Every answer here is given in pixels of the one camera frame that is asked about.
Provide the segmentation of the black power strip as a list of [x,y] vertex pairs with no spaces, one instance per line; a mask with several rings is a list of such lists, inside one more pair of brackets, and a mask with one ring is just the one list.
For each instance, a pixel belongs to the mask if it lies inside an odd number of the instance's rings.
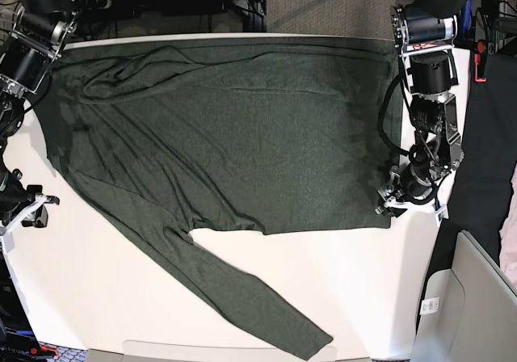
[[84,8],[87,10],[107,10],[112,6],[112,0],[83,0]]

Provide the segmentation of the grey plastic bin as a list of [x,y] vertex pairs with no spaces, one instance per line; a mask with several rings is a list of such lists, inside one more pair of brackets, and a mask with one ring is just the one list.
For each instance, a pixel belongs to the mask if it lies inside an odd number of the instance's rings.
[[467,231],[458,233],[452,267],[427,282],[412,361],[515,361],[516,289]]

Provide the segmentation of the dark grey cloth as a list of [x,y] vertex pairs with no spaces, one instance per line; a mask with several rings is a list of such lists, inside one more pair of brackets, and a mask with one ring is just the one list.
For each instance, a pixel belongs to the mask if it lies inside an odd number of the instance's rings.
[[449,269],[457,234],[470,232],[511,282],[516,281],[516,59],[489,56],[486,82],[470,87],[465,157],[439,228],[427,274]]

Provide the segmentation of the white barcode label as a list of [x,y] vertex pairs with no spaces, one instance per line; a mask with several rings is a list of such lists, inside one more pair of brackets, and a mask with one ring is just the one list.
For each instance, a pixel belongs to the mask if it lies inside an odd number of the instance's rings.
[[439,311],[439,297],[432,297],[421,301],[419,314],[421,316],[435,314]]

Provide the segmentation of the green long-sleeve T-shirt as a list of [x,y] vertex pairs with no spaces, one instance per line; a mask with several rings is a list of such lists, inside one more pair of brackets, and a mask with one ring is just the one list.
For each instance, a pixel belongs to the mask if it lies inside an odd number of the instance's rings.
[[388,228],[376,122],[396,72],[386,40],[76,48],[36,115],[48,160],[90,206],[226,321],[307,360],[331,336],[191,231]]

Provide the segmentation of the black box with red logo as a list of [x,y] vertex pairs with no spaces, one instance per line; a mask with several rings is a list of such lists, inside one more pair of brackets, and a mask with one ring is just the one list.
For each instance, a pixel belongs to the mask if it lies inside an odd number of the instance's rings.
[[37,340],[1,254],[1,361],[51,361],[58,356],[55,347]]

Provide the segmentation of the red clamp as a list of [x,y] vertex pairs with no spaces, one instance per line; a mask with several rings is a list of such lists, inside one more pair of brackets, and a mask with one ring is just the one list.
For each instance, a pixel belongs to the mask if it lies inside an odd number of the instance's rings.
[[474,81],[486,82],[485,67],[488,59],[488,44],[486,40],[479,40],[474,49]]

